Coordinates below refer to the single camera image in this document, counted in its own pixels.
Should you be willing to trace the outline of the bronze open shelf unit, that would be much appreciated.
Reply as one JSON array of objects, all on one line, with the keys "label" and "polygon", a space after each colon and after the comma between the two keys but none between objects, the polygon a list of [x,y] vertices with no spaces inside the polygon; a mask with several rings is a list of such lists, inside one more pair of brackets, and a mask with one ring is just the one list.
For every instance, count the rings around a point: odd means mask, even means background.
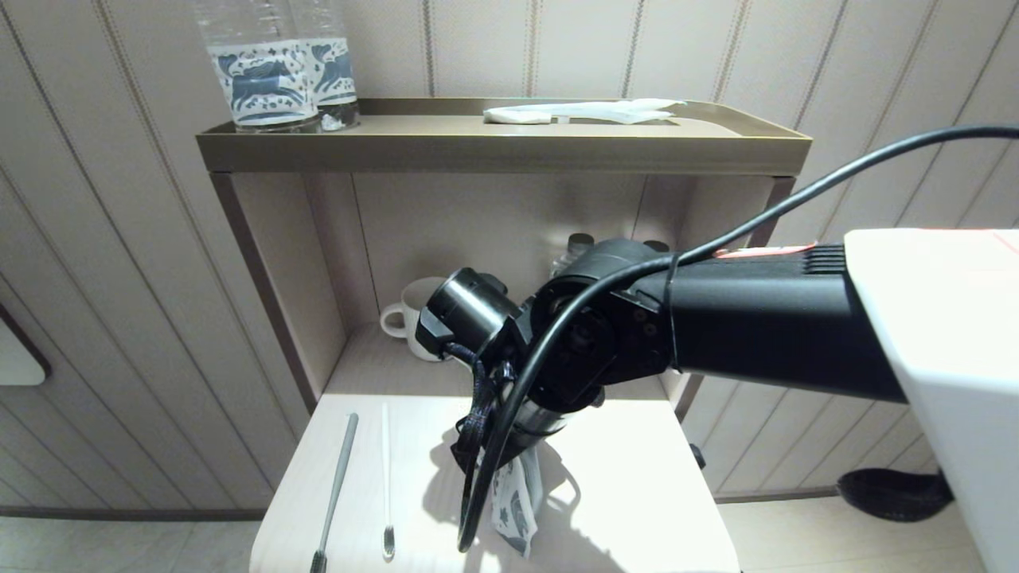
[{"label": "bronze open shelf unit", "polygon": [[359,127],[197,145],[308,412],[350,334],[420,275],[474,264],[528,296],[565,237],[673,248],[790,195],[811,137],[720,103],[644,126],[499,126],[513,99],[365,99]]}]

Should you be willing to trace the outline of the white folded sachet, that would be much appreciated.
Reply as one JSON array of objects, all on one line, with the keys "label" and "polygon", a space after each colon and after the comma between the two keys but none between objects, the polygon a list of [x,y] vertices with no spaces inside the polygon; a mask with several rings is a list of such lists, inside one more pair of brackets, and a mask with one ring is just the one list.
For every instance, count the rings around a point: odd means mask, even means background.
[{"label": "white folded sachet", "polygon": [[499,126],[549,126],[553,116],[542,110],[517,107],[496,107],[484,110],[484,123]]}]

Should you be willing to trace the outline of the grey toothbrush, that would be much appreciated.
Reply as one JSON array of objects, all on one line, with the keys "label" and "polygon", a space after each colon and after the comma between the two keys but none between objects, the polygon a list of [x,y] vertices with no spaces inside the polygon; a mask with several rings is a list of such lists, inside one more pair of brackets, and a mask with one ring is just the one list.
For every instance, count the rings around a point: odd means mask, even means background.
[{"label": "grey toothbrush", "polygon": [[310,562],[309,573],[326,573],[327,570],[328,557],[326,550],[329,534],[332,529],[332,523],[334,522],[334,514],[336,511],[336,505],[338,504],[338,498],[339,494],[341,494],[343,482],[345,482],[348,458],[352,454],[357,427],[359,427],[359,415],[357,413],[350,413],[347,417],[345,435],[343,435],[341,445],[341,453],[338,455],[338,460],[336,461],[334,469],[334,479],[332,480],[330,487],[329,501],[319,538],[319,544],[313,554],[312,561]]}]

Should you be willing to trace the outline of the slim white toothbrush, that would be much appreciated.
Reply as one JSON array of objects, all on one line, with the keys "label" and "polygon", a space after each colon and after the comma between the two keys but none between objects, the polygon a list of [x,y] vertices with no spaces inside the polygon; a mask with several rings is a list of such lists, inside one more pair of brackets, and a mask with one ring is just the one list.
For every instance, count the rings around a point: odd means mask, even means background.
[{"label": "slim white toothbrush", "polygon": [[385,509],[383,559],[386,563],[391,563],[396,557],[396,526],[392,518],[392,438],[390,438],[390,410],[387,402],[382,404],[380,415],[380,461],[383,509]]}]

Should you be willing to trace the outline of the large bottle blue deer label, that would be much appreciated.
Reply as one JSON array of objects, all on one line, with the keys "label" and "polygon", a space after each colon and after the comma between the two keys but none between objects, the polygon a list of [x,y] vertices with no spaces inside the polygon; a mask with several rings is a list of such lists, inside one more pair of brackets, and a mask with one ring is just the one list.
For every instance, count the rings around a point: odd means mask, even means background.
[{"label": "large bottle blue deer label", "polygon": [[318,110],[320,131],[338,133],[359,123],[341,0],[288,0],[296,37],[306,49],[310,94]]},{"label": "large bottle blue deer label", "polygon": [[308,51],[288,0],[189,4],[237,131],[299,131],[316,120]]}]

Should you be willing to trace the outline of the white leaf-print plastic bag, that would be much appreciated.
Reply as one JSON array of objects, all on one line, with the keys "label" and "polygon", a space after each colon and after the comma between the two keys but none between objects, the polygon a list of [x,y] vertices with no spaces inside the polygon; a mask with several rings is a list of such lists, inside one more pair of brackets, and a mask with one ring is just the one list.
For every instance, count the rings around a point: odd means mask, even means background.
[{"label": "white leaf-print plastic bag", "polygon": [[498,535],[528,559],[545,501],[540,462],[534,447],[499,468],[491,486],[490,522]]}]

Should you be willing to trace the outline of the white packet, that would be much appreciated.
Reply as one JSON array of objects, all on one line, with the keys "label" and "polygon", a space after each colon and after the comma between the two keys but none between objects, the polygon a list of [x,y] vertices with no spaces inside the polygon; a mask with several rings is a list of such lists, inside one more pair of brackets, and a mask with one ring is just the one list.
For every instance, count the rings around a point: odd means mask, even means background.
[{"label": "white packet", "polygon": [[687,105],[684,100],[641,98],[611,102],[582,102],[553,105],[546,114],[569,119],[592,119],[634,126],[638,123],[669,119],[674,108]]}]

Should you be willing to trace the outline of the white wall fixture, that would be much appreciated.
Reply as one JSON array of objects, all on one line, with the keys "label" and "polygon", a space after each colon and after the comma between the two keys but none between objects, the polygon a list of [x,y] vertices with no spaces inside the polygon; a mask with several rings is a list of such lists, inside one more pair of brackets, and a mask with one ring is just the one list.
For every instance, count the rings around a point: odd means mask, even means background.
[{"label": "white wall fixture", "polygon": [[0,387],[39,387],[52,373],[46,357],[0,304]]}]

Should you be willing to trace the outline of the white ribbed mug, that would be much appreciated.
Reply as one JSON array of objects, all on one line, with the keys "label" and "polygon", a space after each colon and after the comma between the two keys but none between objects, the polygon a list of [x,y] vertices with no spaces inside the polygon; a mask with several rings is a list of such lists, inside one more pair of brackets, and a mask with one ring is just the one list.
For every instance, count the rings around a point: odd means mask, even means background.
[{"label": "white ribbed mug", "polygon": [[403,340],[408,351],[417,359],[430,363],[443,362],[430,354],[417,341],[417,326],[422,309],[426,307],[434,291],[443,287],[447,280],[444,277],[423,277],[405,287],[400,301],[386,306],[380,313],[379,326],[389,337]]}]

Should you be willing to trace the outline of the black object on floor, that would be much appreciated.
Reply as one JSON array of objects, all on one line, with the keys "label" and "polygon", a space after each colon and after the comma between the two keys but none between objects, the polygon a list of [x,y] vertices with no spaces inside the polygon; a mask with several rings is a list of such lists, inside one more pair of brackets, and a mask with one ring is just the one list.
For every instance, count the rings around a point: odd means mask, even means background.
[{"label": "black object on floor", "polygon": [[853,508],[900,523],[931,519],[956,500],[942,471],[854,470],[838,478],[836,490]]}]

